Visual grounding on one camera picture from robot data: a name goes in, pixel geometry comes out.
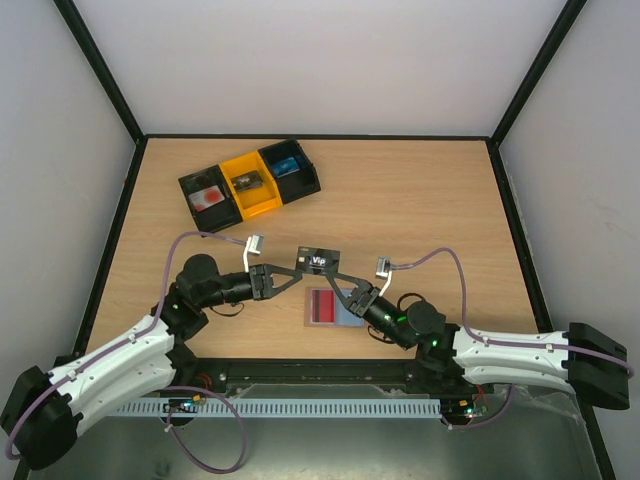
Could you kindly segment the yellow bin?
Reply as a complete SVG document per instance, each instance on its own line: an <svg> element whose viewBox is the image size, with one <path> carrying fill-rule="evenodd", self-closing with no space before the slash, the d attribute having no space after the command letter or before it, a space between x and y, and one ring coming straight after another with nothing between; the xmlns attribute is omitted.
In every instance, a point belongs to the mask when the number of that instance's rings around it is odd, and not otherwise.
<svg viewBox="0 0 640 480"><path fill-rule="evenodd" d="M244 221L283 205L275 178L258 151L223 161L219 167Z"/></svg>

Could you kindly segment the black bin right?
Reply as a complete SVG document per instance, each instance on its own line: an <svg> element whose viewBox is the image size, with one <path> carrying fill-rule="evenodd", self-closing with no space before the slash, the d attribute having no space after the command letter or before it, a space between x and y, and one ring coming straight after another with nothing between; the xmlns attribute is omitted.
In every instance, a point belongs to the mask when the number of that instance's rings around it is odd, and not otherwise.
<svg viewBox="0 0 640 480"><path fill-rule="evenodd" d="M321 191L316 168L296 139L263 147L258 153L275 180L283 204Z"/></svg>

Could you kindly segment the red white credit card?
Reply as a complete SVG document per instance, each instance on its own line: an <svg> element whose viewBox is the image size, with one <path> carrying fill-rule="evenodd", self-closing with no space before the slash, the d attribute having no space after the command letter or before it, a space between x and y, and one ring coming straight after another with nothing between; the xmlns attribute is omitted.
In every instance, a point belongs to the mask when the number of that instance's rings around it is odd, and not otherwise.
<svg viewBox="0 0 640 480"><path fill-rule="evenodd" d="M202 212L226 199L224 193L217 185L191 193L188 198L191 206L196 212Z"/></svg>

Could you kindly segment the black aluminium frame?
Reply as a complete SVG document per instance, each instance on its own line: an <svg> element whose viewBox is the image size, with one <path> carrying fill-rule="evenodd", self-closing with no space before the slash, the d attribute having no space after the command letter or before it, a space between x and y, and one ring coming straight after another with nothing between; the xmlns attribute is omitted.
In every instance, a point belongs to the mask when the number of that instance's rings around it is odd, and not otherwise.
<svg viewBox="0 0 640 480"><path fill-rule="evenodd" d="M98 18L94 15L94 19L89 18L89 10L87 10L86 5L82 4L82 2L90 1L51 1L55 7L55 11L58 12L60 18L64 22L65 28L70 32L69 35L73 36L74 41L78 45L79 50L82 52L87 64L91 67L93 74L96 78L96 81L100 83L101 89L104 91L105 98L109 99L109 102L112 105L114 112L119 116L120 123L123 125L128 135L131 137L131 142L135 145L134 155L129 165L129 170L127 171L127 177L124 178L124 183L122 187L122 192L118 200L118 205L115 208L115 213L113 217L113 221L111 222L108 236L106 237L106 243L104 245L104 249L102 252L102 257L100 259L100 264L96 270L96 278L92 285L91 294L88 297L88 303L86 308L86 315L83 317L79 328L84 331L84 323L88 323L89 320L93 321L93 318L89 318L89 307L93 305L93 300L98 300L98 293L102 293L102 276L107 274L107 267L111 267L113 256L115 255L115 249L117 241L119 241L120 232L122 226L124 225L124 218L126 211L129 207L130 197L133 192L134 180L133 178L137 176L137 170L139 170L139 164L142 162L142 151L143 146L146 147L146 143L148 143L149 139L157 138L157 139L213 139L213 138L254 138L265 136L269 138L286 138L286 137L299 137L300 139L314 139L314 140L409 140L409 139L417 139L417 140L425 140L425 141L480 141L484 140L489 144L490 154L493 150L498 152L499 148L504 144L505 140L508 138L511 130L514 128L514 124L517 125L519 121L519 117L522 115L522 111L525 110L527 104L530 102L529 98L532 94L535 94L536 88L539 90L537 85L540 80L544 78L546 75L546 71L549 68L549 65L553 64L554 57L556 56L557 51L561 47L561 45L565 42L565 38L567 35L570 35L572 29L575 30L574 24L578 21L578 18L585 8L585 5L589 4L589 1L549 1L550 5L554 6L557 12L554 12L555 15L553 18L553 23L551 20L545 20L546 24L542 22L541 19L535 18L532 16L527 16L525 13L525 6L527 8L533 6L542 5L543 1L479 1L476 5L479 9L480 13L470 14L473 19L471 23L476 22L478 24L482 23L484 25L483 28L486 29L487 35L493 35L495 42L497 42L497 46L494 47L482 47L484 50L481 53L476 53L477 58L481 60L484 59L484 63L480 62L481 65L485 65L485 70L483 70L483 75L485 75L485 79L489 79L489 70L496 70L498 67L498 47L504 46L509 43L506 38L511 35L512 40L511 43L515 42L513 38L517 32L522 33L523 27L518 28L515 27L516 20L527 21L529 24L535 24L535 30L539 33L539 30L542 30L543 27L538 24L543 24L546 28L544 41L536 40L537 43L534 45L538 48L535 56L533 54L529 55L531 57L530 65L526 70L526 74L520 75L522 78L518 78L521 80L517 89L511 89L513 92L512 98L509 98L509 102L505 103L503 109L504 112L501 112L502 115L500 117L496 117L497 114L491 117L491 122L487 123L487 125L482 125L480 127L476 127L475 124L471 124L467 122L467 124L462 124L460 122L455 123L453 120L449 121L449 123L442 123L444 120L444 114L436 115L434 121L431 123L420 123L418 122L417 127L414 125L413 130L407 128L400 127L380 127L377 125L374 127L369 126L350 126L345 130L343 126L339 126L334 122L334 124L322 126L318 123L320 117L318 113L320 110L313 110L310 103L307 106L302 106L302 97L296 100L293 104L293 113L287 113L289 117L283 117L285 120L291 120L289 122L289 126L283 126L284 123L281 122L282 125L279 127L267 125L263 122L261 127L257 126L258 123L254 122L254 126L247 129L247 127L239 126L240 123L237 123L233 128L230 126L221 126L222 123L218 122L219 125L214 125L209 122L209 124L199 126L199 130L194 130L191 128L189 130L186 120L182 119L180 121L176 120L178 123L174 125L173 131L171 129L167 129L165 127L156 127L152 126L147 128L150 125L148 122L144 123L141 120L141 112L142 110L136 108L131 108L133 97L129 95L129 99L126 98L125 93L122 87L124 85L124 73L122 75L113 74L113 68L115 59L118 55L122 56L124 53L113 54L112 58L107 59L105 57L106 52L106 43L102 40L96 40L96 33L98 24L100 23ZM140 33L142 31L142 26L144 22L151 22L152 17L155 18L154 22L158 23L160 20L160 11L161 11L161 2L160 1L147 1L147 4L143 5L142 1L123 1L123 5L116 5L116 1L96 1L98 3L98 7L105 7L105 12L107 10L111 13L116 12L124 15L126 18L129 18L133 23L133 26L123 27L126 31L132 31L135 33ZM287 4L287 8L289 8L292 12L309 12L311 15L310 18L313 18L314 15L319 15L319 13L310 13L312 12L311 7L314 5L318 8L322 7L322 9L318 10L318 12L325 12L326 15L331 13L337 20L344 20L348 26L354 28L355 24L358 22L364 22L364 13L367 10L371 13L373 10L373 2L369 4L367 7L367 2L358 4L353 3L353 8L349 10L347 8L347 1L345 3L341 3L342 1L335 1L334 4L330 5L330 1L318 1L318 3L314 3L309 1L291 1L290 4ZM509 26L513 32L516 33L505 33L501 34L502 40L498 39L499 35L496 33L496 29L498 26L504 25ZM507 174L505 164L500 158L502 163L499 163L498 171L501 172L498 174L498 184L499 190L501 190L501 198L504 203L504 209L506 213L507 222L509 224L510 232L513 237L515 252L520 264L520 268L524 274L525 285L527 287L527 292L530 297L530 302L533 307L534 318L536 321L536 326L541 329L550 329L551 326L554 326L551 316L549 314L548 305L546 299L544 298L543 288L540 285L538 273L534 266L534 257L531 253L531 243L529 234L526 233L525 223L522 220L521 210L519 201L516 200L515 191L513 187L513 183L509 183L507 187ZM2 214L6 217L3 222L5 222L4 232L8 235L9 232L13 232L12 238L16 238L18 245L22 248L22 252L31 252L20 254L19 257L22 259L21 261L24 263L23 267L1 267L1 277L8 278L9 280L14 281L14 286L18 285L18 273L26 273L26 265L27 260L29 260L29 265L35 265L36 267L40 266L39 272L45 274L45 277L49 275L45 272L44 268L44 260L57 260L58 256L61 254L47 253L45 254L44 247L49 247L53 245L53 233L47 233L49 230L45 230L46 220L42 215L40 217L43 220L35 220L35 214L32 214L31 217L27 220L27 213L17 214L18 219L24 219L26 221L25 227L20 230L23 233L18 233L18 223L17 220L8 220L8 214ZM49 213L49 220L53 219L53 213ZM6 241L3 245L9 245L9 237L5 235ZM38 349L31 348L27 349L27 346L34 347L35 340L28 336L29 340L10 340L9 343L5 342L6 346L1 347L1 385L2 389L8 392L8 384L9 377L15 377L17 375L17 369L24 369L26 365L25 362L27 360L34 360L36 358L36 353L46 353L44 352L45 346L49 348L50 344L48 342L53 342L53 339L47 339L45 336L38 335L38 341L43 347L41 347L42 351L37 351Z"/></svg>

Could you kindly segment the black bin left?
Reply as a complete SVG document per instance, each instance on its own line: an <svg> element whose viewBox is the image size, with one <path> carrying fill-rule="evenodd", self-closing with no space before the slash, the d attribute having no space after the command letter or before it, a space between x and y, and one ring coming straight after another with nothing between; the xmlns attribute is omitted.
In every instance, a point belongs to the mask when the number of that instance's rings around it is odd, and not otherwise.
<svg viewBox="0 0 640 480"><path fill-rule="evenodd" d="M219 165L183 176L178 182L200 231L216 233L242 222L238 204Z"/></svg>

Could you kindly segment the black VIP card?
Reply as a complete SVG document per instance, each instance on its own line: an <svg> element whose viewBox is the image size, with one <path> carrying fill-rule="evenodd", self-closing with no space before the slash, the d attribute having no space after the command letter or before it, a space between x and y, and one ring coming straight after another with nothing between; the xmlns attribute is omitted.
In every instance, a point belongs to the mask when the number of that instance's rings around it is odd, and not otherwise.
<svg viewBox="0 0 640 480"><path fill-rule="evenodd" d="M339 270L341 252L325 248L299 246L295 269L304 274L325 275Z"/></svg>

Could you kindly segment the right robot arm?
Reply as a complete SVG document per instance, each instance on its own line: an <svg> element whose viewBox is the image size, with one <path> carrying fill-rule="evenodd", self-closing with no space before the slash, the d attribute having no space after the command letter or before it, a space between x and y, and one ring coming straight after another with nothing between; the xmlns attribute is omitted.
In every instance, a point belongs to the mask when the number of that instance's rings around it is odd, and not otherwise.
<svg viewBox="0 0 640 480"><path fill-rule="evenodd" d="M632 372L625 347L588 324L532 335L480 331L447 322L423 298L402 309L364 279L340 273L326 278L350 313L383 340L414 349L418 362L436 373L447 391L467 383L534 385L573 393L603 409L630 406ZM350 293L339 290L341 282L352 284Z"/></svg>

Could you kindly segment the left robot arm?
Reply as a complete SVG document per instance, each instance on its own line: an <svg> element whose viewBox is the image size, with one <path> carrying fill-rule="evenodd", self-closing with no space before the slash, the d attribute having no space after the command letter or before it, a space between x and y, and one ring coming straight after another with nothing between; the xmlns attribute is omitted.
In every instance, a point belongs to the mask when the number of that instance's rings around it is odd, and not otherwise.
<svg viewBox="0 0 640 480"><path fill-rule="evenodd" d="M190 382L196 357L186 342L207 325L206 309L270 299L281 291L276 275L292 284L302 278L271 264L222 274L213 257L190 257L159 303L129 330L82 357L18 376L1 413L6 457L33 470L49 467L124 403Z"/></svg>

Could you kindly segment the dark brown card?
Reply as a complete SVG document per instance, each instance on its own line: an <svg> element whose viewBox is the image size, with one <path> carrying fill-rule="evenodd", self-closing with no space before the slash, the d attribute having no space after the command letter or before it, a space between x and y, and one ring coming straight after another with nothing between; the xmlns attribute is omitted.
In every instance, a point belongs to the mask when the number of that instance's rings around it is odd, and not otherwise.
<svg viewBox="0 0 640 480"><path fill-rule="evenodd" d="M252 170L231 179L234 190L240 194L253 189L261 188L264 184L260 172Z"/></svg>

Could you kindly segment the black bin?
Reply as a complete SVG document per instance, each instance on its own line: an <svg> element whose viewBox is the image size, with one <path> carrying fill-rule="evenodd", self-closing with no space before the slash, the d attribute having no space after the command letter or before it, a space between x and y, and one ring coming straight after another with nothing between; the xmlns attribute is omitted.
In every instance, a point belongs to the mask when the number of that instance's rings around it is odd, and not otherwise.
<svg viewBox="0 0 640 480"><path fill-rule="evenodd" d="M263 147L258 153L275 180L283 204L321 191L316 168L296 139Z"/></svg>
<svg viewBox="0 0 640 480"><path fill-rule="evenodd" d="M219 165L183 176L178 182L200 231L216 233L242 222L238 204Z"/></svg>

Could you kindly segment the blue card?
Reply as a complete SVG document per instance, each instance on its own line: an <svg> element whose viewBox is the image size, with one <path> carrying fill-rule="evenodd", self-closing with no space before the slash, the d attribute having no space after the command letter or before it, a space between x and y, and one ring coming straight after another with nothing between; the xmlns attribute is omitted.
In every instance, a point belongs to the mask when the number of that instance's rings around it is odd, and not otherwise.
<svg viewBox="0 0 640 480"><path fill-rule="evenodd" d="M278 160L271 167L275 178L284 177L300 170L300 165L294 156Z"/></svg>

